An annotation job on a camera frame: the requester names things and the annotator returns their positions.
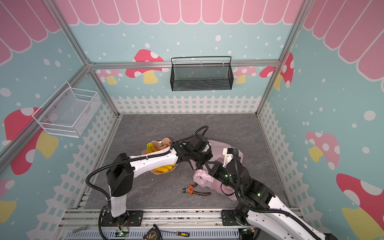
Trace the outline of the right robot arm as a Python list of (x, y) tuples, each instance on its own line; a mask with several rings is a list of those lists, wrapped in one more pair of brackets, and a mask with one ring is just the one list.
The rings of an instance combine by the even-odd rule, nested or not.
[(235, 218), (240, 224), (261, 229), (279, 240), (334, 240), (299, 218), (265, 184), (253, 179), (240, 162), (236, 148), (224, 149), (224, 161), (214, 161), (210, 150), (205, 167), (209, 175), (234, 191), (239, 204)]

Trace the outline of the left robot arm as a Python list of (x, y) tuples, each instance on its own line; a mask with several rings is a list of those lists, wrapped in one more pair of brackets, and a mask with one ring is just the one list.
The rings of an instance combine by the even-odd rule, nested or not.
[[(208, 126), (203, 126), (191, 136), (170, 142), (169, 147), (154, 153), (131, 157), (125, 153), (120, 154), (114, 163), (88, 174), (86, 185), (105, 195), (108, 202), (107, 213), (113, 220), (121, 216), (127, 217), (127, 194), (132, 189), (134, 178), (159, 167), (177, 165), (182, 162), (193, 161), (196, 163), (197, 169), (203, 168), (203, 165), (213, 157), (212, 146), (205, 137), (208, 129)], [(108, 191), (90, 182), (94, 175), (104, 170), (108, 171)]]

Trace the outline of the yellow banana bunch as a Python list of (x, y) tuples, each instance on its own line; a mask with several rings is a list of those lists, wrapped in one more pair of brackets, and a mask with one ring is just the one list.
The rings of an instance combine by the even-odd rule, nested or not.
[[(162, 150), (161, 149), (162, 145), (163, 144), (160, 144), (159, 142), (156, 142), (156, 141), (148, 143), (147, 149), (145, 151), (143, 151), (142, 154), (149, 154), (149, 153), (158, 152), (159, 150)], [(156, 168), (154, 170), (150, 170), (150, 172), (155, 174), (155, 175), (160, 175), (160, 174), (164, 174), (164, 173), (168, 173), (168, 172), (172, 171), (175, 167), (176, 167), (176, 165), (166, 165), (166, 166)]]

